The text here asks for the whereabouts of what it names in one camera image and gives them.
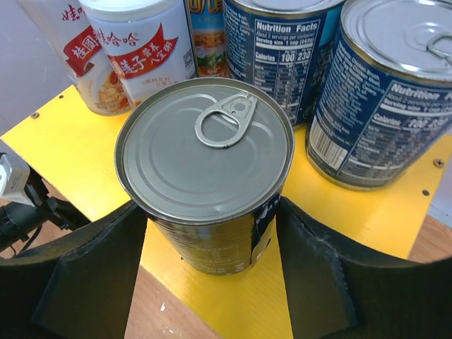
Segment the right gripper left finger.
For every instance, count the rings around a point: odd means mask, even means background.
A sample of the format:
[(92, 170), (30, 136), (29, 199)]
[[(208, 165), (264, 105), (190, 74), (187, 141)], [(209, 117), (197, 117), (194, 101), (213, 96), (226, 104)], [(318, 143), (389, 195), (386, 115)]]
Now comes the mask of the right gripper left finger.
[(147, 217), (109, 215), (1, 260), (2, 338), (123, 338)]

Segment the blue yellow can white lid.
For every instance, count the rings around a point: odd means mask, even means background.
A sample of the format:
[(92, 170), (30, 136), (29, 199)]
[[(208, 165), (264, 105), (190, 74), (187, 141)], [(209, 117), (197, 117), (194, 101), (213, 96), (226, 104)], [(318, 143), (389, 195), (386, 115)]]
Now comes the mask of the blue yellow can white lid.
[(227, 78), (222, 1), (186, 1), (186, 7), (189, 12), (198, 76)]

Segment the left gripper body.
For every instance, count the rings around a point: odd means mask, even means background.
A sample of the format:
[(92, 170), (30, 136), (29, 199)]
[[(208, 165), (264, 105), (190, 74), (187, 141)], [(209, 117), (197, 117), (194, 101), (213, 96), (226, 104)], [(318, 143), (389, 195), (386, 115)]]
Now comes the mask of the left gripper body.
[(25, 193), (32, 204), (10, 202), (1, 207), (1, 250), (17, 241), (25, 242), (23, 251), (36, 240), (45, 222), (50, 221), (62, 230), (77, 230), (90, 223), (75, 206), (68, 201), (49, 195), (42, 177), (35, 170), (25, 184)]

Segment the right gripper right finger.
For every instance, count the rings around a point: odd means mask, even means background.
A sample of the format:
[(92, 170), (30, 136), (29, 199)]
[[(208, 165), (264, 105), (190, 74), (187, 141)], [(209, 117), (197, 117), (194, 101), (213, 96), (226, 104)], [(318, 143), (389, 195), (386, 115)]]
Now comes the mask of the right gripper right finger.
[(295, 338), (450, 338), (451, 260), (362, 245), (282, 198), (276, 231)]

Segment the red white can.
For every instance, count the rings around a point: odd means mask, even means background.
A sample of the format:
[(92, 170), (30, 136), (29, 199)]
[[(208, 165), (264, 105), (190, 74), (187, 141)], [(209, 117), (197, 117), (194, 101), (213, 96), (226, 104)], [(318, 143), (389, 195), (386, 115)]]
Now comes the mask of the red white can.
[(19, 1), (44, 33), (85, 105), (100, 115), (130, 110), (119, 78), (78, 1)]
[(183, 1), (82, 1), (81, 6), (132, 106), (195, 77)]

